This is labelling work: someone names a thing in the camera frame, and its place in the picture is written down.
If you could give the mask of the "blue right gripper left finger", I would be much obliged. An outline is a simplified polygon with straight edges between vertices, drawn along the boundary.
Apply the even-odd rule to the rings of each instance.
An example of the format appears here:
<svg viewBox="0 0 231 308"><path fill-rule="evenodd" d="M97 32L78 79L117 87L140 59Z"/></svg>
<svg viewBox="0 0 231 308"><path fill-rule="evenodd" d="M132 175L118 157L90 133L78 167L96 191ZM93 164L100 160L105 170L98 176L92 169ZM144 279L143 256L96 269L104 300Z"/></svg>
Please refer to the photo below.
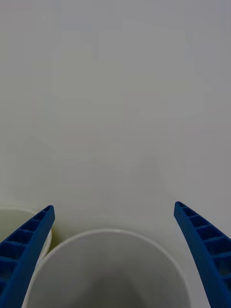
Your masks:
<svg viewBox="0 0 231 308"><path fill-rule="evenodd" d="M22 306L54 221L54 207L49 205L0 243L0 307Z"/></svg>

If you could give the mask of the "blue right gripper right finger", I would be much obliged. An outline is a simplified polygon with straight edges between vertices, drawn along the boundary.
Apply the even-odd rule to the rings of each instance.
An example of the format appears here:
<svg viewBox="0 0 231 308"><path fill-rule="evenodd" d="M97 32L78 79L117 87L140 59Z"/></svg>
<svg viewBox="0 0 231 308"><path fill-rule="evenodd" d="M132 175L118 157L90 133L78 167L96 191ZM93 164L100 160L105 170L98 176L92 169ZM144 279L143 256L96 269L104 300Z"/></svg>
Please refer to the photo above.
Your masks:
<svg viewBox="0 0 231 308"><path fill-rule="evenodd" d="M177 201L174 217L188 244L212 308L231 307L231 240Z"/></svg>

